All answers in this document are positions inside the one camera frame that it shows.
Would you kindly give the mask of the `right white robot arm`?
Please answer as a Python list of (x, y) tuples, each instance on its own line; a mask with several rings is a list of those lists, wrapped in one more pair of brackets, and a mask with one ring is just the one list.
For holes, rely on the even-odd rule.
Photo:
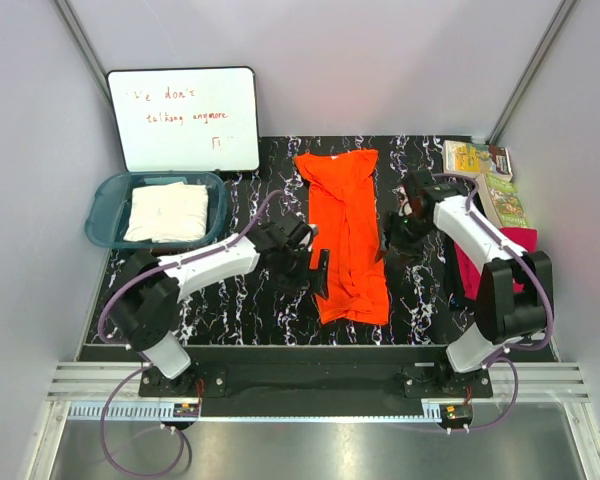
[(377, 259), (390, 250), (414, 255), (438, 230), (480, 273), (473, 324), (434, 363), (431, 379), (446, 396), (463, 394), (497, 357), (510, 350), (538, 351), (554, 327), (552, 263), (509, 239), (474, 205), (464, 176), (416, 170), (401, 181), (399, 208), (385, 215)]

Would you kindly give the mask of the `orange t shirt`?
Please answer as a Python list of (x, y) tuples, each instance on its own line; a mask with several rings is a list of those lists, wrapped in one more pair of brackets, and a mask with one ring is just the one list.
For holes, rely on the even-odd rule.
[(374, 171), (378, 151), (361, 149), (330, 156), (302, 154), (296, 168), (308, 183), (309, 222), (318, 227), (311, 265), (330, 253), (328, 297), (316, 297), (320, 321), (383, 326), (389, 321), (385, 267), (380, 246)]

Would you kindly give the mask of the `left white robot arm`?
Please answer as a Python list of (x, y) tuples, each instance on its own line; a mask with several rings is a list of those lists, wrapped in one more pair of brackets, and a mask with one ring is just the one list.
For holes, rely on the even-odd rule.
[(289, 214), (250, 224), (240, 233), (188, 254), (156, 257), (140, 251), (125, 263), (99, 325), (110, 319), (124, 345), (161, 374), (176, 396), (195, 386), (193, 360), (173, 331), (179, 303), (193, 293), (256, 270), (269, 272), (277, 289), (328, 297), (330, 251), (314, 246), (318, 227)]

